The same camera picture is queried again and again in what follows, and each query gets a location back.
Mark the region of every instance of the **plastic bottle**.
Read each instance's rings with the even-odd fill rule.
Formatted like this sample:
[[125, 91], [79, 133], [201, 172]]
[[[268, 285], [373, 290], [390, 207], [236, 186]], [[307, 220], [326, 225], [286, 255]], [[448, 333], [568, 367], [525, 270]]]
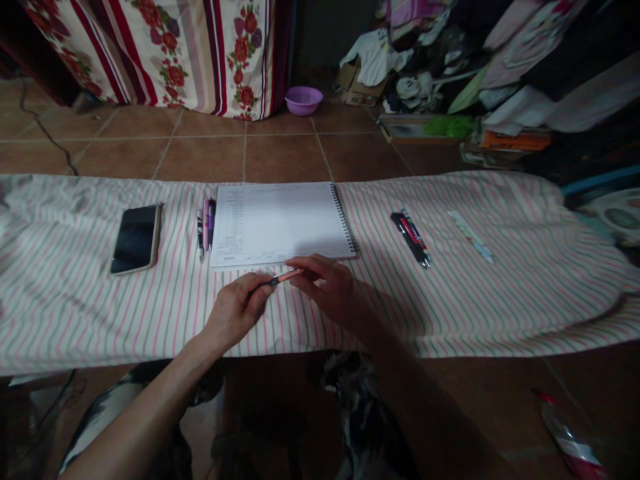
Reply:
[[595, 458], [591, 447], [584, 439], [574, 436], [568, 426], [562, 422], [556, 408], [555, 397], [540, 390], [534, 390], [533, 394], [540, 400], [542, 420], [572, 474], [579, 480], [607, 479], [607, 472]]

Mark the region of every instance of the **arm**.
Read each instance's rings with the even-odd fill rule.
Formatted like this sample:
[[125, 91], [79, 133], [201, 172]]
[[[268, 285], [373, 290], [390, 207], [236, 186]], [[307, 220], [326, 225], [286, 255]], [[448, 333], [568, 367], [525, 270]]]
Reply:
[[[306, 278], [296, 277], [291, 284], [366, 347], [382, 396], [422, 478], [515, 478], [508, 463], [358, 294], [348, 268], [320, 255], [296, 257], [287, 264], [307, 270]], [[320, 286], [313, 282], [317, 279]]]
[[137, 479], [146, 474], [193, 396], [196, 383], [264, 312], [270, 275], [248, 273], [218, 293], [206, 326], [60, 476]]

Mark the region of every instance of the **pen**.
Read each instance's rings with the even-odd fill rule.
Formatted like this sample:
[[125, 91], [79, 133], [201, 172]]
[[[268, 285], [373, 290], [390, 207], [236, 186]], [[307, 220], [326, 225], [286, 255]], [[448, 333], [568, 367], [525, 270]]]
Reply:
[[493, 264], [493, 254], [487, 248], [487, 246], [482, 243], [480, 237], [476, 235], [476, 233], [471, 229], [464, 218], [462, 218], [462, 215], [460, 215], [460, 213], [458, 213], [456, 210], [449, 210], [448, 214], [453, 219], [455, 226], [458, 227], [458, 230], [460, 230], [460, 233], [462, 233], [462, 236], [473, 246], [473, 248], [477, 250], [480, 255], [482, 255], [482, 258], [484, 258], [484, 260]]
[[202, 246], [202, 209], [198, 209], [198, 255], [200, 256], [200, 263], [205, 254]]
[[213, 244], [213, 222], [215, 221], [215, 202], [212, 198], [209, 199], [209, 251]]
[[414, 243], [413, 240], [411, 239], [411, 235], [409, 234], [406, 227], [402, 224], [400, 215], [401, 214], [396, 212], [392, 213], [390, 215], [391, 221], [394, 222], [395, 226], [400, 231], [400, 234], [405, 239], [405, 242], [407, 242], [407, 246], [409, 247], [409, 250], [411, 250], [411, 253], [413, 254], [413, 257], [415, 258], [415, 260], [424, 268], [429, 268], [430, 267], [429, 260], [425, 257], [425, 254], [422, 251], [422, 248], [420, 248], [420, 245], [418, 245], [417, 243]]
[[258, 290], [258, 288], [260, 288], [260, 287], [262, 287], [264, 285], [270, 285], [272, 287], [275, 287], [276, 285], [278, 285], [278, 283], [282, 283], [284, 281], [290, 280], [290, 279], [300, 275], [304, 271], [305, 271], [304, 269], [294, 269], [294, 270], [286, 271], [284, 273], [280, 273], [279, 275], [276, 275], [274, 278], [272, 278], [268, 282], [261, 283], [256, 288], [251, 290], [249, 292], [249, 296], [252, 296], [253, 292], [255, 292], [256, 290]]
[[428, 253], [428, 250], [427, 250], [427, 246], [425, 245], [424, 240], [422, 240], [422, 237], [418, 233], [418, 228], [416, 228], [412, 218], [409, 216], [409, 212], [407, 212], [407, 209], [402, 209], [402, 210], [400, 210], [400, 213], [402, 213], [405, 216], [405, 218], [407, 219], [407, 223], [409, 224], [409, 227], [411, 228], [411, 231], [415, 235], [415, 238], [418, 240], [418, 243], [422, 247], [422, 250], [425, 251], [425, 254], [428, 257], [429, 253]]
[[209, 210], [209, 199], [205, 197], [205, 203], [202, 210], [203, 212], [205, 212], [205, 225], [202, 228], [202, 233], [204, 236], [202, 246], [204, 247], [205, 251], [207, 251], [209, 248], [209, 217], [207, 216], [208, 210]]

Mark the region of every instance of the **notebook page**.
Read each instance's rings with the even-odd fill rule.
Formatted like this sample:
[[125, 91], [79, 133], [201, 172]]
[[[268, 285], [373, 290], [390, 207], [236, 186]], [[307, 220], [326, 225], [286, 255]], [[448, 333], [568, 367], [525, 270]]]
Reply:
[[296, 255], [354, 257], [331, 182], [218, 188], [210, 266], [281, 265]]

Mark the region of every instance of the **notebook spiral binding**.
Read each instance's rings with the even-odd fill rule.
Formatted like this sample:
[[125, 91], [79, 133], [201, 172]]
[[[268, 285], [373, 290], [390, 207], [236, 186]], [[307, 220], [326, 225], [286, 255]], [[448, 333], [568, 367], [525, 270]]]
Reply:
[[340, 222], [342, 223], [342, 228], [347, 234], [347, 238], [349, 239], [349, 248], [352, 253], [356, 253], [359, 251], [358, 244], [355, 241], [353, 236], [353, 232], [351, 230], [351, 226], [347, 220], [347, 216], [345, 215], [345, 209], [342, 205], [342, 200], [340, 200], [340, 194], [338, 194], [338, 189], [335, 184], [331, 184], [331, 194], [333, 195], [333, 201], [335, 202], [336, 207], [338, 208], [338, 214], [340, 215]]

